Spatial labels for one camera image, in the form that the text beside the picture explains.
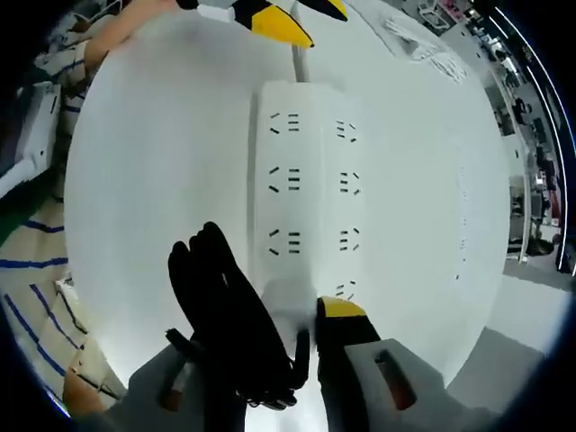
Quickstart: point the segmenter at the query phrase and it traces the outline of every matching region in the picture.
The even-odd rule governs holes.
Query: white tabletop
[[[354,11],[347,23],[305,7],[300,16],[316,43],[310,79],[363,106],[371,288],[355,301],[381,337],[449,382],[488,318],[506,255],[506,165],[488,99],[473,76],[458,85],[394,58]],[[181,13],[145,30],[95,77],[65,196],[76,287],[125,383],[166,345],[166,329],[189,329],[167,274],[177,239],[216,221],[247,268],[251,97],[265,81],[294,80],[290,47],[239,26]]]

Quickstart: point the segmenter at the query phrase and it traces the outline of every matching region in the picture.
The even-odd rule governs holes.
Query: blue striped fabric
[[[50,357],[50,355],[40,345],[39,343],[40,340],[38,339],[38,336],[36,336],[34,330],[32,330],[30,325],[26,322],[26,319],[24,319],[18,308],[16,308],[16,305],[14,304],[14,302],[12,301],[12,299],[8,294],[4,294],[4,300],[6,301],[6,304],[8,304],[8,307],[12,310],[18,322],[20,322],[20,325],[22,325],[22,327],[24,327],[24,330],[26,330],[28,336],[30,336],[30,338],[36,343],[36,349],[38,350],[42,358],[46,361],[46,363],[52,366],[52,369],[58,372],[58,374],[60,374],[61,376],[66,375],[66,371],[64,371],[64,369],[52,357]]]
[[[43,223],[37,222],[35,220],[27,220],[22,225],[27,228],[32,228],[33,230],[47,232],[48,234],[54,234],[64,230],[64,227],[49,227],[48,225],[44,225]]]
[[[81,333],[87,335],[88,332],[81,325],[78,324],[78,321],[76,319],[76,315],[74,315],[74,312],[70,308],[70,305],[68,304],[68,300],[66,299],[66,295],[62,294],[61,292],[59,292],[58,295],[62,296],[62,300],[64,301],[64,306],[66,307],[68,313],[70,314],[70,317],[72,318],[72,322],[74,323],[74,327],[76,327],[76,329],[78,331],[80,331]]]
[[[61,70],[59,70],[56,74],[54,74],[52,77],[53,78],[58,78],[60,75],[62,75],[64,72],[67,72],[73,68],[75,68],[76,66],[80,66],[81,64],[84,63],[83,59],[80,60],[76,60],[73,63],[70,63],[69,65],[65,65]]]
[[[50,396],[54,398],[53,399],[54,404],[58,407],[60,411],[62,411],[62,414],[64,414],[66,417],[70,417],[70,415],[66,411],[66,407],[62,399],[59,398],[58,395],[48,385],[44,384],[43,387],[46,393],[48,393]]]
[[[64,111],[68,111],[69,113],[80,113],[80,108],[71,105],[62,105],[62,109]]]
[[[80,349],[80,346],[76,345],[76,343],[70,338],[69,335],[66,334],[64,329],[60,326],[60,324],[58,323],[58,320],[56,319],[56,316],[50,310],[50,306],[48,305],[48,302],[46,301],[46,299],[44,298],[44,296],[42,295],[42,293],[38,289],[38,286],[36,286],[34,283],[32,283],[30,285],[30,287],[34,291],[34,293],[36,294],[36,297],[38,297],[38,300],[40,300],[40,303],[42,303],[42,306],[44,306],[44,310],[48,314],[48,317],[51,319],[51,321],[54,323],[54,327],[56,327],[56,329],[64,336],[64,338],[66,338],[66,340],[68,342],[70,342],[70,344],[72,344],[72,347],[74,347],[75,349]]]
[[[63,266],[68,263],[68,258],[52,258],[48,261],[17,261],[12,259],[0,259],[0,268],[46,268],[51,266]]]

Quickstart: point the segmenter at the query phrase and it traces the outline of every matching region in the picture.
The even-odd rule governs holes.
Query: person
[[[81,418],[88,414],[106,411],[98,392],[83,382],[72,368],[66,370],[62,401],[72,418]]]
[[[517,123],[525,125],[526,122],[522,114],[531,113],[532,105],[530,105],[530,103],[525,103],[521,98],[517,97],[514,101],[514,105],[512,105],[512,111]]]
[[[508,58],[508,55],[501,49],[496,49],[494,51],[494,55],[496,56],[496,59],[498,59],[500,63]]]
[[[36,72],[61,84],[57,139],[51,168],[41,175],[42,179],[37,177],[22,188],[17,186],[0,200],[0,293],[22,351],[47,392],[58,399],[70,362],[77,358],[77,351],[84,349],[87,335],[55,283],[69,280],[62,195],[72,134],[86,91],[106,55],[144,23],[176,8],[176,0],[132,0],[118,15],[105,17],[86,32],[68,31],[59,38],[65,43],[62,49],[50,49],[34,62]],[[47,183],[41,181],[48,177],[49,186],[45,193],[39,193]],[[62,303],[59,294],[65,297],[66,308],[57,310],[57,301]],[[70,316],[59,316],[66,310]],[[67,325],[70,317],[73,325]],[[72,378],[72,389],[76,382]]]

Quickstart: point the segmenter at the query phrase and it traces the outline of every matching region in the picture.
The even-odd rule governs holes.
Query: hand
[[[62,400],[72,417],[83,417],[93,412],[105,412],[98,392],[79,378],[68,368],[64,377]]]
[[[176,0],[132,0],[86,44],[84,52],[86,71],[92,71],[100,66],[108,52],[118,48],[142,25],[178,8]]]

